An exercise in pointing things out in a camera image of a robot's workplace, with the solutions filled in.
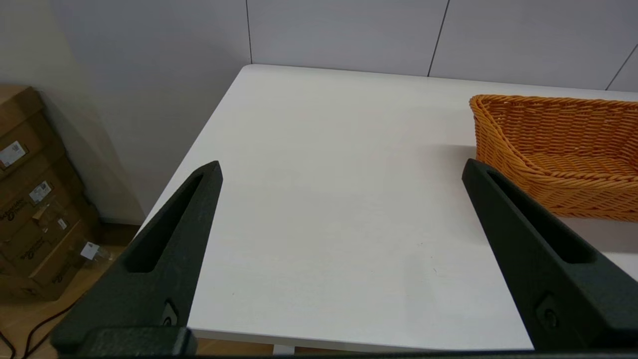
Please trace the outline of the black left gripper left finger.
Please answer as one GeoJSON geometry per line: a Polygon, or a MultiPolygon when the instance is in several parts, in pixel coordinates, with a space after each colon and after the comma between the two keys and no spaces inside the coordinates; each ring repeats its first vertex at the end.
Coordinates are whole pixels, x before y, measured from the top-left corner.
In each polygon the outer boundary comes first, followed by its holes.
{"type": "Polygon", "coordinates": [[[191,357],[187,327],[221,193],[218,161],[194,170],[52,330],[60,357],[191,357]]]}

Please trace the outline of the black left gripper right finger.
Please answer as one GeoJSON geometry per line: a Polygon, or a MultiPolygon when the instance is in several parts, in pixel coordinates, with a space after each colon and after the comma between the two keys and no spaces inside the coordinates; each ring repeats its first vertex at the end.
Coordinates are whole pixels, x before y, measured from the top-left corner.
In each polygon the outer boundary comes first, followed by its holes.
{"type": "Polygon", "coordinates": [[[637,350],[631,275],[491,166],[462,180],[536,350],[637,350]]]}

